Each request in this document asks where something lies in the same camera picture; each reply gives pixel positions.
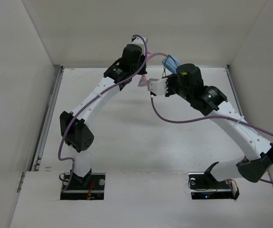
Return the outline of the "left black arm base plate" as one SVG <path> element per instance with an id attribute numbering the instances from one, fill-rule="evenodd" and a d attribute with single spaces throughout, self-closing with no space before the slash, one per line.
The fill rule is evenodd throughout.
<path id="1" fill-rule="evenodd" d="M 105 173 L 87 174 L 85 178 L 79 178 L 73 174 L 69 181 L 69 173 L 61 173 L 62 181 L 61 200 L 103 200 L 105 188 Z"/>

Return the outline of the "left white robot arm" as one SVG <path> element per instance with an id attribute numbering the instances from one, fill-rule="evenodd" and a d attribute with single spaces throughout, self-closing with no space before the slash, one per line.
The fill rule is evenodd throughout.
<path id="1" fill-rule="evenodd" d="M 104 72 L 102 79 L 90 95 L 71 112 L 63 111 L 59 117 L 61 143 L 58 149 L 60 161 L 71 160 L 72 168 L 65 178 L 67 186 L 86 188 L 91 181 L 92 170 L 87 150 L 94 142 L 90 124 L 101 109 L 132 81 L 136 75 L 146 74 L 148 49 L 145 43 L 132 42 Z"/>

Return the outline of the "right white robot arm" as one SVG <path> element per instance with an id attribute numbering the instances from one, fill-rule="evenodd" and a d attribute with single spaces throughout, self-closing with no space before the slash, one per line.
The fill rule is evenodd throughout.
<path id="1" fill-rule="evenodd" d="M 244 178 L 256 183 L 273 164 L 273 142 L 260 135 L 233 108 L 215 86 L 204 85 L 201 71 L 194 64 L 183 64 L 167 79 L 166 96 L 179 95 L 216 123 L 242 150 L 244 156 L 215 162 L 204 173 L 205 184 L 215 187 L 221 181 Z"/>

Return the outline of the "pink blue cat-ear headphones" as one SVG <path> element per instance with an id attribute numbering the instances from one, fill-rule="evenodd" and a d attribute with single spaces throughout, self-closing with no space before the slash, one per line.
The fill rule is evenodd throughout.
<path id="1" fill-rule="evenodd" d="M 181 65 L 181 62 L 179 61 L 178 58 L 176 58 L 172 55 L 169 55 L 169 54 L 161 53 L 161 52 L 157 52 L 157 53 L 150 52 L 147 55 L 147 62 L 155 56 L 163 56 L 164 57 L 161 62 L 162 66 L 164 67 L 164 71 L 168 70 L 171 73 L 176 73 L 177 67 L 179 67 Z"/>

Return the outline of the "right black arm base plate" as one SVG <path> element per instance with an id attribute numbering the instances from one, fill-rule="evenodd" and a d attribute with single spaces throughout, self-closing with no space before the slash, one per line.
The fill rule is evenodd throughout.
<path id="1" fill-rule="evenodd" d="M 240 191 L 237 182 L 233 179 L 217 181 L 205 179 L 203 172 L 191 172 L 188 174 L 188 187 L 193 200 L 237 200 Z"/>

